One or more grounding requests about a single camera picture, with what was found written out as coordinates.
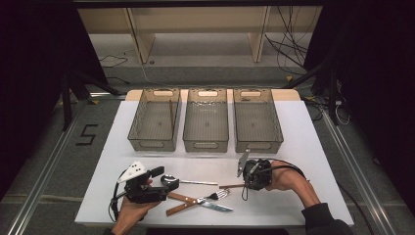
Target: gray storage bin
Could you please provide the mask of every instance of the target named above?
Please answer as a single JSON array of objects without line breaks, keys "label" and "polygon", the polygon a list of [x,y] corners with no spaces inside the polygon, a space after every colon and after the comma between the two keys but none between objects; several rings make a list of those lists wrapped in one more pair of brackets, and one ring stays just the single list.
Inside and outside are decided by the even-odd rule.
[{"label": "gray storage bin", "polygon": [[284,141],[270,89],[234,89],[236,152],[276,154]]},{"label": "gray storage bin", "polygon": [[180,108],[180,89],[143,90],[128,134],[134,150],[173,152]]},{"label": "gray storage bin", "polygon": [[186,152],[227,152],[226,89],[189,89],[183,141]]}]

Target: knife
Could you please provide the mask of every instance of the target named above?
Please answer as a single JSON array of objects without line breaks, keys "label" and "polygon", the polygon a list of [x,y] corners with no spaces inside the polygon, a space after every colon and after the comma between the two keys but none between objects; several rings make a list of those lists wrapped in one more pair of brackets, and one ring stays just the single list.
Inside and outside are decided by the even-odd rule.
[{"label": "knife", "polygon": [[198,204],[207,209],[213,209],[218,212],[231,212],[233,209],[222,205],[217,205],[206,201],[205,199],[198,199]]},{"label": "knife", "polygon": [[231,208],[227,208],[227,207],[224,207],[222,205],[217,205],[217,204],[207,202],[206,199],[204,199],[204,198],[194,199],[194,198],[190,198],[190,197],[187,197],[187,196],[184,196],[184,195],[181,195],[181,194],[176,194],[176,193],[173,193],[173,192],[169,192],[167,197],[185,202],[184,204],[182,204],[180,206],[177,206],[177,207],[174,207],[172,209],[167,210],[165,212],[167,214],[167,216],[170,216],[170,215],[172,215],[174,213],[177,213],[177,212],[181,212],[181,211],[183,211],[187,208],[192,207],[193,205],[200,205],[204,208],[212,209],[212,210],[215,210],[215,211],[218,211],[218,212],[231,212],[233,210]]}]

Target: white table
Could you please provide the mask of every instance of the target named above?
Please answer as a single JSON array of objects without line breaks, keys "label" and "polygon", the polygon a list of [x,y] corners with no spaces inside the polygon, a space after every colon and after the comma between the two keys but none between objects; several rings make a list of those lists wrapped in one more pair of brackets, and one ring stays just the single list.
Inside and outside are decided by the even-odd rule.
[{"label": "white table", "polygon": [[[228,95],[229,144],[226,154],[186,153],[183,144],[183,125],[186,111],[186,90],[182,90],[181,117],[176,151],[135,152],[127,140],[133,121],[137,101],[121,102],[107,143],[97,164],[88,190],[82,201],[75,222],[84,225],[111,226],[108,214],[110,198],[113,196],[115,182],[123,170],[135,161],[140,161],[146,169],[164,166],[165,174],[189,180],[216,181],[219,185],[240,184],[236,177],[237,162],[242,154],[235,153],[234,120],[232,95]],[[278,154],[255,154],[250,157],[276,158],[297,165],[313,184],[321,202],[329,204],[334,218],[353,225],[346,203],[336,184],[333,172],[327,162],[310,116],[302,101],[275,101],[275,107],[284,135]],[[160,176],[154,178],[154,186],[161,186]],[[123,191],[124,184],[118,188]],[[197,198],[208,196],[218,190],[218,186],[180,184],[174,192]],[[232,212],[219,212],[193,206],[167,217],[165,211],[182,204],[167,199],[152,209],[139,224],[147,227],[249,227],[276,228],[304,226],[301,214],[302,203],[292,192],[249,190],[248,200],[241,197],[242,188],[231,189],[231,195],[220,205],[233,208]]]}]

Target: fork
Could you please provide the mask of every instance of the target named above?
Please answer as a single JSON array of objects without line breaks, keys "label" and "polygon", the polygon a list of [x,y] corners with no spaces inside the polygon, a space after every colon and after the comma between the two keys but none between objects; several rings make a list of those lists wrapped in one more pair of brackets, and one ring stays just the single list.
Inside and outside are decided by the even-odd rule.
[{"label": "fork", "polygon": [[215,193],[210,194],[208,197],[204,197],[204,199],[212,199],[212,200],[220,200],[231,193],[230,189],[222,189]]}]

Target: human hand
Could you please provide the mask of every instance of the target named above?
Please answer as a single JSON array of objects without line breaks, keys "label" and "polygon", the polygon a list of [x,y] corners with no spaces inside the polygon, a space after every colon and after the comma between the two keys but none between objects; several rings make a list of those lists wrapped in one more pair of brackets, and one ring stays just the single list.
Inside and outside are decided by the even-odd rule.
[{"label": "human hand", "polygon": [[[147,181],[150,185],[153,182],[152,179]],[[153,207],[157,206],[161,202],[154,202],[148,204],[136,204],[131,203],[126,197],[122,200],[121,210],[116,224],[112,230],[115,235],[127,234],[131,228],[133,228],[140,219],[142,219],[147,212]]]},{"label": "human hand", "polygon": [[[274,161],[271,163],[271,167],[288,165],[284,162]],[[266,190],[271,191],[278,189],[281,191],[293,190],[299,195],[302,204],[305,208],[311,207],[315,204],[319,204],[317,194],[314,188],[302,175],[291,168],[278,168],[272,170],[271,183],[265,187]]]}]

